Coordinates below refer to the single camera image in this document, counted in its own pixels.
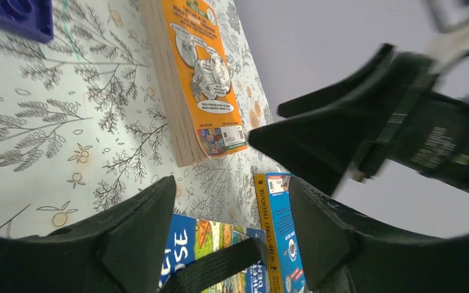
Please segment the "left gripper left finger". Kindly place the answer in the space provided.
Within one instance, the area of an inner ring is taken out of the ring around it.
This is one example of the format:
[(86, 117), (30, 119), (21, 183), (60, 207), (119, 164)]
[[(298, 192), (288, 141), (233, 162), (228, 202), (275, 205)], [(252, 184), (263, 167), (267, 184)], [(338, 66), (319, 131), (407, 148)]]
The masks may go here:
[(0, 237), (0, 292), (156, 292), (175, 193), (166, 176), (47, 236)]

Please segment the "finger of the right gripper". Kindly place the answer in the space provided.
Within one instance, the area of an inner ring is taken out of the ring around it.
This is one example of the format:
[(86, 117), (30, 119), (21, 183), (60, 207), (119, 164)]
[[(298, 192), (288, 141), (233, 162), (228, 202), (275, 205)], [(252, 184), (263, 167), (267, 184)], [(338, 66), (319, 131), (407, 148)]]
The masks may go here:
[(327, 195), (349, 168), (364, 178), (385, 162), (380, 142), (402, 94), (393, 90), (318, 90), (278, 107), (283, 120), (249, 132), (251, 147)]

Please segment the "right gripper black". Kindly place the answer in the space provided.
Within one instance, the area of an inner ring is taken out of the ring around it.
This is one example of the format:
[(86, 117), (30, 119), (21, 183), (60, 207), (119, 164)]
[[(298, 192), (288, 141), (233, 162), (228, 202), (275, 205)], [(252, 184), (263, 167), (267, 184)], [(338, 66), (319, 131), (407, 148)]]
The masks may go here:
[(319, 109), (350, 93), (365, 106), (365, 136), (353, 158), (358, 179), (376, 176), (391, 160), (469, 193), (469, 96), (438, 93), (448, 67), (395, 52), (384, 43), (367, 63), (341, 81), (278, 105), (290, 118)]

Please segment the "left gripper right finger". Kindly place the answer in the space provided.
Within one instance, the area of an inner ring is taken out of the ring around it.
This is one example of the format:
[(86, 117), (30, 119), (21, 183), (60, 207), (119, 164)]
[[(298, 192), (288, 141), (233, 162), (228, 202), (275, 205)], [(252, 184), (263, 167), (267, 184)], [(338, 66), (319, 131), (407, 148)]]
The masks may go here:
[(314, 292), (469, 292), (469, 234), (403, 230), (339, 203), (296, 176), (290, 206)]

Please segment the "blue round-logo book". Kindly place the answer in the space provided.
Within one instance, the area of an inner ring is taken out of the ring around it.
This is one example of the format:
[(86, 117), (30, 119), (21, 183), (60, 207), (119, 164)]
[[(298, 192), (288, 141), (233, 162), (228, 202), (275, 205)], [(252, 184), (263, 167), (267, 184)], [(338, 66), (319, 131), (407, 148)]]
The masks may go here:
[(261, 229), (268, 247), (271, 292), (306, 292), (306, 281), (289, 201), (290, 173), (254, 176)]

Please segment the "orange children's book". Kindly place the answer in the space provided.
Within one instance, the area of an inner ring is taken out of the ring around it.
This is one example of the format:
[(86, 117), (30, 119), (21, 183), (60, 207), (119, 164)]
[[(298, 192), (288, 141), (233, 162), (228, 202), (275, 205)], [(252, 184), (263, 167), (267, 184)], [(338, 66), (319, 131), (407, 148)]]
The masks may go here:
[(187, 167), (247, 146), (217, 15), (205, 1), (141, 1), (174, 160)]

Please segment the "cream canvas backpack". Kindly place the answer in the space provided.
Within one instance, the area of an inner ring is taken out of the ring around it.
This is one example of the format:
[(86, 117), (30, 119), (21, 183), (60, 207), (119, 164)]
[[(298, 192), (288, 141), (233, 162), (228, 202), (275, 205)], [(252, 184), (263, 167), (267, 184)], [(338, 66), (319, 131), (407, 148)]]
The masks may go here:
[(178, 269), (159, 291), (201, 292), (254, 264), (266, 265), (267, 254), (264, 241), (250, 237)]

